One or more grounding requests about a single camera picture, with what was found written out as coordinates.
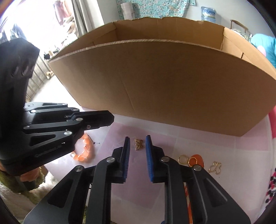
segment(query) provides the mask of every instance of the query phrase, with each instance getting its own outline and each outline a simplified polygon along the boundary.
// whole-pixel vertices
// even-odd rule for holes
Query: blue floral cloth
[[[168,16],[182,17],[189,5],[195,6],[196,0],[116,0],[120,19],[124,19],[121,4],[132,2],[135,18]]]

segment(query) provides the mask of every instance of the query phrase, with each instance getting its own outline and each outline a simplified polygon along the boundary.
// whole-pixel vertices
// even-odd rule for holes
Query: gold earring
[[[197,158],[191,157],[191,158],[189,158],[189,160],[188,160],[188,165],[189,165],[189,167],[192,167],[192,166],[190,165],[190,160],[191,160],[191,159],[195,159],[195,164],[197,164]]]
[[[220,172],[221,172],[221,163],[220,162],[216,162],[214,161],[213,162],[213,165],[210,166],[209,170],[208,170],[208,173],[213,173],[215,172],[216,175],[219,175]]]
[[[180,162],[180,158],[181,158],[181,157],[185,157],[185,158],[186,158],[186,161],[185,161],[185,162]],[[188,156],[186,156],[186,155],[184,155],[184,154],[178,157],[178,163],[179,163],[180,165],[186,165],[186,164],[188,164],[188,161],[189,161]]]

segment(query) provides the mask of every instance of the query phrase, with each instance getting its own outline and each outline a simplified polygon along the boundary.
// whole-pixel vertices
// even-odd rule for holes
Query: curtain
[[[72,0],[75,22],[79,37],[92,30],[91,22],[88,18],[87,10],[83,0]]]

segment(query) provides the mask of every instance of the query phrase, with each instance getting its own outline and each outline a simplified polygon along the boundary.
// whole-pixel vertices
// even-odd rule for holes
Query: cardboard box
[[[242,136],[276,104],[276,69],[223,26],[179,17],[116,21],[49,63],[83,107]]]

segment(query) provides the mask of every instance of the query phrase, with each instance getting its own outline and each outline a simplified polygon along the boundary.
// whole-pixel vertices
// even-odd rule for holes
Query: paper towel roll
[[[134,11],[133,11],[133,6],[132,6],[131,2],[122,3],[121,4],[121,8],[122,8],[123,16],[124,16],[125,20],[127,20],[127,19],[129,19],[129,20],[135,19]]]

